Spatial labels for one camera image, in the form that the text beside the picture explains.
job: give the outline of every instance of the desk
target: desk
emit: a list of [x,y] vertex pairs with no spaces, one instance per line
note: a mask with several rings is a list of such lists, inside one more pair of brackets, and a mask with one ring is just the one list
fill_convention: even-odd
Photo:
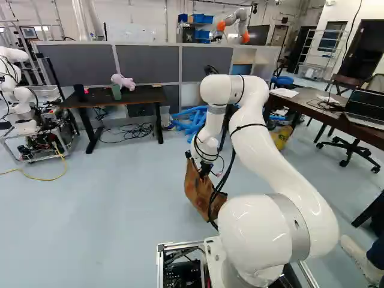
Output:
[[160,103],[166,100],[162,87],[154,88],[151,86],[137,86],[133,92],[126,91],[122,93],[120,100],[115,100],[111,96],[103,94],[88,95],[85,94],[87,102],[80,102],[77,98],[76,92],[72,93],[61,104],[63,108],[76,108],[82,119],[85,131],[88,135],[89,144],[85,150],[87,154],[91,154],[95,148],[104,127],[97,128],[96,132],[91,125],[86,109],[99,106],[115,106],[115,105],[133,105],[133,104],[149,104],[154,103],[156,110],[156,125],[159,144],[163,144],[163,132],[161,130],[160,121]]
[[[344,115],[338,115],[329,111],[324,111],[320,108],[315,108],[308,104],[311,100],[319,100],[317,96],[326,96],[329,97],[329,93],[325,91],[321,91],[315,88],[296,88],[296,91],[299,92],[293,98],[286,98],[283,96],[277,96],[274,94],[269,94],[269,98],[267,103],[265,104],[265,109],[263,113],[264,120],[267,122],[269,119],[269,115],[271,114],[271,110],[277,106],[286,106],[295,110],[297,113],[293,119],[292,127],[295,129],[299,119],[300,114],[305,114],[309,117],[312,117],[320,122],[323,122],[324,125],[322,129],[324,130],[327,125],[339,129],[342,132],[345,132],[357,139],[360,139],[368,144],[371,144],[380,150],[384,150],[384,131],[380,131],[377,129],[373,129],[370,127],[360,126],[348,121],[348,119]],[[340,102],[341,106],[345,106],[347,104],[348,99],[331,94],[331,97]],[[376,213],[380,208],[384,208],[384,191],[382,195],[379,196],[360,216],[358,216],[353,222],[352,225],[355,227],[360,226],[363,222],[368,220],[373,214]]]

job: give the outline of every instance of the laptop screen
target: laptop screen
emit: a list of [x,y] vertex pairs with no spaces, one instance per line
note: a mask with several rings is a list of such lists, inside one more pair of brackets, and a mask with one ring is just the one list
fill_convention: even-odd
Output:
[[346,112],[384,121],[384,94],[356,89],[348,100]]

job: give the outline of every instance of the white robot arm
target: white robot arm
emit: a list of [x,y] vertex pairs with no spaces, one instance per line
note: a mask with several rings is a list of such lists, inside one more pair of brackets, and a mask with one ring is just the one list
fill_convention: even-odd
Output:
[[[31,115],[31,107],[29,102],[33,99],[31,90],[27,87],[16,87],[21,81],[21,70],[13,62],[22,62],[28,60],[28,54],[19,49],[6,48],[0,46],[0,91],[5,101],[15,104],[12,109],[15,114],[24,115],[29,118]],[[36,122],[30,121],[28,124],[32,130],[36,128]]]
[[248,12],[246,11],[246,9],[237,9],[232,15],[228,16],[217,24],[217,31],[220,33],[224,33],[224,30],[227,26],[231,26],[235,24],[237,20],[239,20],[239,43],[248,43],[250,40],[250,35],[247,29],[247,19]]
[[256,76],[210,75],[200,85],[209,103],[206,125],[192,155],[211,163],[226,104],[238,103],[229,133],[241,162],[264,178],[274,194],[236,197],[218,214],[220,239],[230,267],[248,285],[266,287],[283,265],[330,252],[338,241],[337,219],[325,199],[280,154],[262,116],[268,86]]

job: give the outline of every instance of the person's leg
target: person's leg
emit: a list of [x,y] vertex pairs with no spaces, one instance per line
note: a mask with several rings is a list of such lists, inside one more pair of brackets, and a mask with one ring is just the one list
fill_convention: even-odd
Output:
[[[382,254],[384,251],[384,247],[382,246],[384,244],[383,237],[384,235],[381,236],[373,244],[372,246],[373,251],[371,251],[372,248],[370,249],[370,256],[374,257],[374,261],[377,260],[378,262],[377,264],[382,264],[383,259],[380,259],[380,257],[381,258],[384,257],[384,255]],[[382,277],[384,276],[384,270],[380,269],[379,267],[376,267],[371,262],[370,258],[368,258],[367,253],[358,244],[356,244],[349,236],[347,235],[341,236],[340,245],[343,248],[343,250],[356,262],[357,266],[362,270],[367,280],[370,283],[378,286]]]
[[367,251],[367,259],[378,269],[384,270],[384,233]]

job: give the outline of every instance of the laptop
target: laptop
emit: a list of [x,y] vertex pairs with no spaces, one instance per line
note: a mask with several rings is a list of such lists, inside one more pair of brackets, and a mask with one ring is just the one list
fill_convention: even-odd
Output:
[[345,106],[344,114],[350,122],[384,130],[384,93],[354,90]]

